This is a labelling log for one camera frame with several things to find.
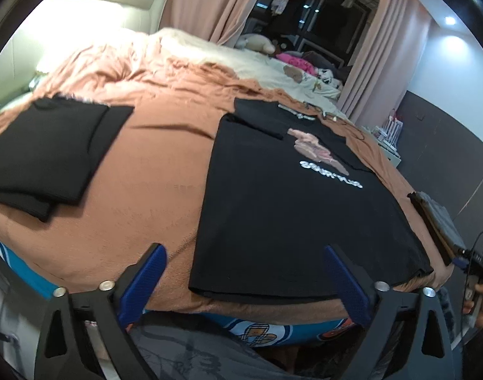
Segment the folded black garment stack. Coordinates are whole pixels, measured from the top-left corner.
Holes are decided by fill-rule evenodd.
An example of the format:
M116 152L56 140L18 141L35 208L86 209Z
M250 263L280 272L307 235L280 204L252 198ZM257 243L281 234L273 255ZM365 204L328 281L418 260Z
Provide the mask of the folded black garment stack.
M42 222L82 200L130 105L36 99L0 134L0 203Z

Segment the white bedside table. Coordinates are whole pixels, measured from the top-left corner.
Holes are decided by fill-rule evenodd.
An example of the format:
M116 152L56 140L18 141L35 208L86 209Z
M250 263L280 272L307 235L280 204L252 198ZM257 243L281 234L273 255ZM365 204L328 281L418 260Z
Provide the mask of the white bedside table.
M378 144L383 154L386 155L386 158L391 162L391 164L394 167L398 167L401 162L401 157L398 151L393 146L389 145L385 140L379 140L376 138L375 135L366 127L362 127L362 131Z

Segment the folded grey clothes pile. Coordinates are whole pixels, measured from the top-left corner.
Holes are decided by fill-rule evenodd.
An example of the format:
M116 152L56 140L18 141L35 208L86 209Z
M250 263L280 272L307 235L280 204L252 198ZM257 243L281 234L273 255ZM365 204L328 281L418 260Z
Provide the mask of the folded grey clothes pile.
M425 192L414 191L407 197L427 226L443 262L446 265L454 263L462 256L467 246L456 229L449 211Z

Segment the orange-brown bed blanket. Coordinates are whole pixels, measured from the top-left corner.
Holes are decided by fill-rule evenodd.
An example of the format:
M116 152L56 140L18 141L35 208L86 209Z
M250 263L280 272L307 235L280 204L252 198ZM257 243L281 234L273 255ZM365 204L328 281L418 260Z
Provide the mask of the orange-brown bed blanket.
M58 205L46 222L0 203L0 242L36 273L74 293L117 278L157 242L168 253L168 265L150 298L152 310L210 312L275 324L344 317L337 295L309 303L261 305L206 298L189 287L210 156L220 120L234 111L237 99L277 102L321 120L393 194L432 271L398 286L388 283L391 287L439 288L453 272L407 197L410 184L377 144L353 123L327 116L281 90L241 80L222 65L172 58L155 38L140 35L71 55L28 100L0 113L0 134L36 99L55 96L134 109L81 202Z

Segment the cream padded headboard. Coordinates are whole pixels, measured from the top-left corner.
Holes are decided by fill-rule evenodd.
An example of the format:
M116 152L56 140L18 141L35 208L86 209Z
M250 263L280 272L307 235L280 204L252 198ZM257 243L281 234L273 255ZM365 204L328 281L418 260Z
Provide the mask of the cream padded headboard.
M28 91L73 51L128 29L155 33L167 0L43 0L0 52L0 103Z

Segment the pink garment on bed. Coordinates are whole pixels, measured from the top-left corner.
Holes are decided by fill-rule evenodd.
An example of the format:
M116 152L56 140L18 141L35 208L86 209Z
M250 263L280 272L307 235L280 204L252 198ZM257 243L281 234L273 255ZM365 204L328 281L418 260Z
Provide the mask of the pink garment on bed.
M303 58L298 58L296 56L282 52L276 55L276 59L284 62L285 64L292 65L297 69L303 70L311 76L317 76L317 70L315 66L313 66L311 63L309 63L309 61Z

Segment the grey patterned trouser leg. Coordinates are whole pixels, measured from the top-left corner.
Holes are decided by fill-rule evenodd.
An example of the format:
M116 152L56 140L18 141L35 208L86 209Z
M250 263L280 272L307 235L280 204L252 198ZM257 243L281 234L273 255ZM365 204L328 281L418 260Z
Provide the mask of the grey patterned trouser leg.
M199 315L151 311L129 331L159 379L296 379Z

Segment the cream bed sheet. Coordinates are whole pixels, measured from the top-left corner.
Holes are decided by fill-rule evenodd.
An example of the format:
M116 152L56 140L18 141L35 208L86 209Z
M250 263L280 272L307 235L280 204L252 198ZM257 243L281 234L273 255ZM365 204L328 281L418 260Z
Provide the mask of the cream bed sheet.
M240 79L252 79L267 89L281 89L290 97L314 105L324 113L345 117L336 103L341 94L333 84L332 72L326 70L320 77L312 76L298 67L276 58L249 50L218 46L183 31L163 28L152 35L162 52L193 64L219 64Z

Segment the right pink curtain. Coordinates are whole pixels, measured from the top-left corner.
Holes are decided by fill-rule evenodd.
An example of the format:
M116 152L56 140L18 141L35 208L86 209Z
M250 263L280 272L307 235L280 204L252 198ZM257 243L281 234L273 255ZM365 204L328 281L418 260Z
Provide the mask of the right pink curtain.
M418 0L380 0L339 110L358 126L380 126L398 110L428 40L432 17Z

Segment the black teddy bear t-shirt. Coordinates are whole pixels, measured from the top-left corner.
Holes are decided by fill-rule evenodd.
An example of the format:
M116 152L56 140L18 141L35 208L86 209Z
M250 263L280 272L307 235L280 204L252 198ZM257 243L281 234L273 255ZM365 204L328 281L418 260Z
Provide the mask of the black teddy bear t-shirt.
M237 99L210 156L191 291L261 305L333 299L330 244L393 286L432 271L397 200L342 136L277 102Z

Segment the pink curtain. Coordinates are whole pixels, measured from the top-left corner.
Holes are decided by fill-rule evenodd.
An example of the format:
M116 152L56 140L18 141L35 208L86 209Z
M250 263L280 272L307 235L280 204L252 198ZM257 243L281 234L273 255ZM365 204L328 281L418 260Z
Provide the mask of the pink curtain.
M418 0L380 0L339 110L358 126L380 126L398 110L428 40L432 17Z
M233 47L257 0L167 0L160 27Z

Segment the cream plush toy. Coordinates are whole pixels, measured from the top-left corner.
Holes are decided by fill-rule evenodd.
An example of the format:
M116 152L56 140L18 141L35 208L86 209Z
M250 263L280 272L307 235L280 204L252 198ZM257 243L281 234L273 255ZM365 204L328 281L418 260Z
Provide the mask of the cream plush toy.
M257 34L240 35L234 47L239 50L250 50L266 55L272 55L276 51L275 46L267 37Z

